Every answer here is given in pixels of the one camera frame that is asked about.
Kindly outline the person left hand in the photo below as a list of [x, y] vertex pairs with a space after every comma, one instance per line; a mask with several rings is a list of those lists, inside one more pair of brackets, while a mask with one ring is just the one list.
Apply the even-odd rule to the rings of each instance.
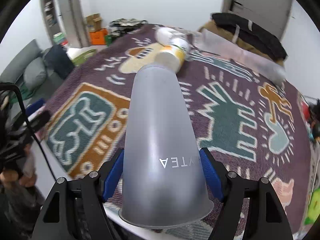
[[34, 186], [37, 181], [37, 175], [35, 172], [35, 160], [34, 156], [27, 157], [24, 165], [24, 170], [27, 172], [20, 179], [18, 178], [17, 171], [14, 170], [3, 170], [1, 172], [1, 183], [5, 188], [11, 188], [16, 183], [23, 187]]

